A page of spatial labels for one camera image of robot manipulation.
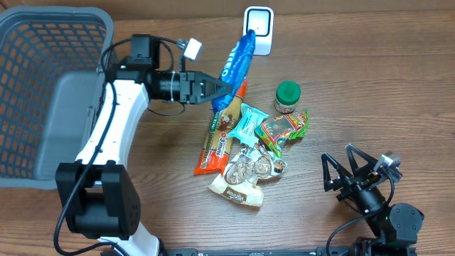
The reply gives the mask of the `orange pasta packet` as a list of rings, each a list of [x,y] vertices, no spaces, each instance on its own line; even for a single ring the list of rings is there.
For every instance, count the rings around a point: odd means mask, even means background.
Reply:
[[[228,138],[227,135],[237,126],[246,91],[245,80],[229,106],[212,114],[194,175],[224,172],[233,143],[232,138]]]

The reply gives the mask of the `blue packet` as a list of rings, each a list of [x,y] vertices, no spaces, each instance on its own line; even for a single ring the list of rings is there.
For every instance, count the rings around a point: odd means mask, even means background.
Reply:
[[[228,107],[247,77],[255,51],[255,39],[255,32],[249,30],[230,51],[225,66],[220,74],[220,80],[231,85],[232,92],[212,100],[214,113]]]

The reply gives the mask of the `green candy bag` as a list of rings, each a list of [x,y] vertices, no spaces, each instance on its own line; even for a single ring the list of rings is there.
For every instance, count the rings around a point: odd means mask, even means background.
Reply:
[[[302,110],[266,119],[255,129],[255,134],[277,157],[281,158],[287,143],[290,140],[303,138],[308,125],[308,111]]]

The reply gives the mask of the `green capped bottle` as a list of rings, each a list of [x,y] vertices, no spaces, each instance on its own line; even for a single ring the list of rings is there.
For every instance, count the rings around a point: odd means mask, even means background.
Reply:
[[[296,109],[301,96],[301,88],[294,81],[282,82],[276,91],[274,106],[278,112],[288,114]]]

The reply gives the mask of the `white brown cookie bag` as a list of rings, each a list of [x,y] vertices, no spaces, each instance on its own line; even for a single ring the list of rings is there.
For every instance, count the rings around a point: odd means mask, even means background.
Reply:
[[[286,169],[287,162],[263,145],[245,145],[208,188],[234,203],[260,207],[264,193],[258,181],[278,177]]]

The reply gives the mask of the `teal wipes packet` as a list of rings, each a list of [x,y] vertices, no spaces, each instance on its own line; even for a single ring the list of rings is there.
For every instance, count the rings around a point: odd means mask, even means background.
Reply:
[[[241,115],[241,119],[237,123],[237,126],[227,134],[227,138],[235,137],[239,139],[242,144],[254,148],[255,144],[258,142],[258,138],[255,136],[255,129],[260,126],[269,115],[245,103],[241,104]]]

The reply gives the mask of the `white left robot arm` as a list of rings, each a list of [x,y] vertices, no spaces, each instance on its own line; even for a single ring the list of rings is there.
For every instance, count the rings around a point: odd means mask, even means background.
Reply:
[[[55,181],[62,211],[54,230],[54,248],[62,253],[63,226],[94,240],[94,248],[110,247],[118,255],[164,255],[162,241],[141,223],[141,202],[128,173],[127,159],[137,125],[152,100],[198,105],[229,95],[232,85],[211,75],[187,71],[203,47],[194,38],[179,39],[179,64],[161,70],[161,48],[169,38],[136,34],[128,39],[131,52],[110,63],[110,49],[102,52],[105,75],[102,107],[82,151],[71,163],[61,163]]]

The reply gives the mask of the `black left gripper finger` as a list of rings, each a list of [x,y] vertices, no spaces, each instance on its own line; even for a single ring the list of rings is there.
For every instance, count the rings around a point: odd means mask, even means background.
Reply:
[[[209,74],[195,72],[195,80],[201,93],[231,93],[232,86]]]
[[[219,97],[223,97],[225,95],[230,94],[227,90],[224,91],[216,91],[212,94],[207,94],[205,92],[200,92],[199,95],[197,96],[197,104],[203,104],[204,102],[209,102],[211,100],[214,100]]]

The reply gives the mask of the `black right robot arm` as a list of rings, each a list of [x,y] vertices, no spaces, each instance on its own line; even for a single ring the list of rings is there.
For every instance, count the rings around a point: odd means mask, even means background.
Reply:
[[[352,201],[360,216],[331,233],[323,254],[334,252],[331,241],[336,234],[364,220],[374,237],[358,238],[344,255],[416,255],[412,246],[424,214],[407,203],[391,204],[395,184],[402,178],[400,157],[389,151],[376,159],[352,144],[346,146],[346,153],[350,171],[330,154],[321,155],[324,191],[338,191],[338,201]]]

